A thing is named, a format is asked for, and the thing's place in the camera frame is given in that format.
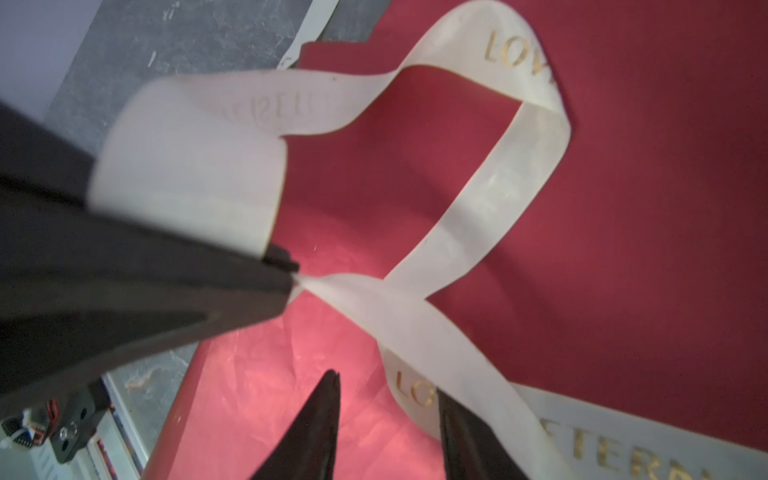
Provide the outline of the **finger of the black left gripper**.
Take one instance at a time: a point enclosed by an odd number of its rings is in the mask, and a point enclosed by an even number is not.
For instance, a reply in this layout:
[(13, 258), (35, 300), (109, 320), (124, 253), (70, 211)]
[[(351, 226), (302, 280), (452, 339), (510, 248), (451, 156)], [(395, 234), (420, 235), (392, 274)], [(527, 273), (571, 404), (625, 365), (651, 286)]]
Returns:
[(1, 109), (1, 410), (279, 316), (292, 274), (270, 245), (244, 256), (90, 213), (94, 160)]

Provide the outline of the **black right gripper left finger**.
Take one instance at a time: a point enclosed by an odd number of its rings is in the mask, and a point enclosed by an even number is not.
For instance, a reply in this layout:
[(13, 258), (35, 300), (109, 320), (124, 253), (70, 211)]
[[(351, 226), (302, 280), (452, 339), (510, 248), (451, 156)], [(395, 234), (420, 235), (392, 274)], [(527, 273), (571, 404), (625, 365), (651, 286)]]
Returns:
[(328, 370), (251, 479), (331, 480), (340, 407), (340, 375), (335, 370)]

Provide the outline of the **cream printed ribbon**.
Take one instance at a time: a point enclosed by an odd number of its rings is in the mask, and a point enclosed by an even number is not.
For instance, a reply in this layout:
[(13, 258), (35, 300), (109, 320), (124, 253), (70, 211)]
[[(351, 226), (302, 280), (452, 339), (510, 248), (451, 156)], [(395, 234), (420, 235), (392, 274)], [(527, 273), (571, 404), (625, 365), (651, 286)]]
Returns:
[(438, 391), (485, 420), (534, 479), (582, 479), (507, 379), (430, 300), (470, 273), (511, 231), (564, 158), (573, 128), (553, 74), (503, 72), (478, 54), (487, 32), (540, 40), (517, 1), (395, 1), (363, 44), (306, 46), (297, 70), (166, 77), (142, 88), (112, 127), (91, 207), (238, 252), (262, 254), (283, 204), (290, 137), (357, 120), (411, 67), (429, 67), (519, 107), (446, 211), (385, 276), (295, 278), (373, 338), (383, 360), (436, 389), (416, 419), (439, 439)]

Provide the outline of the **dark red wrapping paper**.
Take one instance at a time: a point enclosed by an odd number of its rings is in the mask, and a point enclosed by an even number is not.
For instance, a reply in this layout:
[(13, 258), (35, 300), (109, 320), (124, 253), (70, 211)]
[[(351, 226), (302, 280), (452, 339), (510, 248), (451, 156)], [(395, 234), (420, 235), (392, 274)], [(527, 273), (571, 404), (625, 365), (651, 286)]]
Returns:
[[(767, 475), (767, 5), (517, 1), (539, 47), (487, 32), (488, 64), (553, 74), (573, 133), (500, 243), (431, 302), (521, 390), (582, 479)], [(411, 67), (351, 125), (290, 137), (274, 237), (309, 275), (387, 275), (518, 103)], [(416, 419), (435, 387), (301, 295), (203, 343), (145, 470), (246, 479), (337, 370), (338, 479), (440, 479)]]

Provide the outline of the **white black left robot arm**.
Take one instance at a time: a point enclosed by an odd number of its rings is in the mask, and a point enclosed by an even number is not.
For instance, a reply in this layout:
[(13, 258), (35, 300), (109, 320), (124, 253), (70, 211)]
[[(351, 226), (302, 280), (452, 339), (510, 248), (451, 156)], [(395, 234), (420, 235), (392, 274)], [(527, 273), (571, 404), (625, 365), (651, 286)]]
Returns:
[(279, 316), (298, 269), (88, 211), (91, 155), (1, 109), (1, 416), (70, 461), (103, 374)]

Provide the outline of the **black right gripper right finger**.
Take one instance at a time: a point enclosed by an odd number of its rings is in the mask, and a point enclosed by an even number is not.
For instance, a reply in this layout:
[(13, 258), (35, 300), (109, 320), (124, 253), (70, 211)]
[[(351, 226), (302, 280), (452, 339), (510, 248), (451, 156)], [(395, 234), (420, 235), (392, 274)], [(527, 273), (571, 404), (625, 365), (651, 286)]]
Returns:
[(447, 480), (528, 480), (482, 419), (442, 390), (438, 398)]

